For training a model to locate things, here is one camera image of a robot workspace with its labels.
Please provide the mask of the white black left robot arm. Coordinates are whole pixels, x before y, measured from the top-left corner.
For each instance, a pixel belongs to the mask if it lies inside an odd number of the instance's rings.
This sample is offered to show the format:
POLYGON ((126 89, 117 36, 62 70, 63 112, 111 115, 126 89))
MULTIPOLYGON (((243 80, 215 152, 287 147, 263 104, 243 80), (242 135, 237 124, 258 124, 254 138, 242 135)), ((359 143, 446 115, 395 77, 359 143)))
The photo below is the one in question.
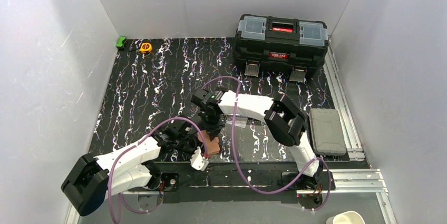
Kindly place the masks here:
POLYGON ((149 166, 164 151, 175 149, 190 156, 190 165, 203 171, 208 165, 204 134, 191 119, 167 119, 135 143, 93 156, 84 154, 62 182, 61 191, 80 216, 96 211, 105 200, 139 187, 163 190, 162 171, 149 166))

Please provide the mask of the brown leather card holder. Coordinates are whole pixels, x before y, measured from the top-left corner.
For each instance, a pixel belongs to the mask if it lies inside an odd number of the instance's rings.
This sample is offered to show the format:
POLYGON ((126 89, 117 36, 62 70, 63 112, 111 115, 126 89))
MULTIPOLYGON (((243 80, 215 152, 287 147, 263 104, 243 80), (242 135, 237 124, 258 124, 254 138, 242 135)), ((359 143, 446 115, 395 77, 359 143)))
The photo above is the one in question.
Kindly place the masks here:
POLYGON ((205 150, 204 147, 202 148, 203 152, 206 155, 214 155, 220 153, 218 137, 214 137, 213 139, 211 139, 209 134, 205 130, 200 131, 200 133, 197 134, 197 137, 201 144, 205 143, 207 149, 205 150))

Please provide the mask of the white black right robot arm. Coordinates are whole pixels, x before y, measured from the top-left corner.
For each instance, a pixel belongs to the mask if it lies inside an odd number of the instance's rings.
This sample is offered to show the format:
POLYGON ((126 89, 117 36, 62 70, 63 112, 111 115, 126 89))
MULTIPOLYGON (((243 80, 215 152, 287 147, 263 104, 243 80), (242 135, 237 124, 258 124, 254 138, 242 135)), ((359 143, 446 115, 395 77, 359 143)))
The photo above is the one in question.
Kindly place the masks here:
POLYGON ((199 127, 211 141, 224 128, 224 115, 263 122, 273 139, 286 146, 295 160, 300 176, 290 182, 290 186, 309 189, 320 186, 323 168, 308 139, 308 117, 287 95, 271 98, 222 88, 198 89, 191 102, 199 108, 199 127))

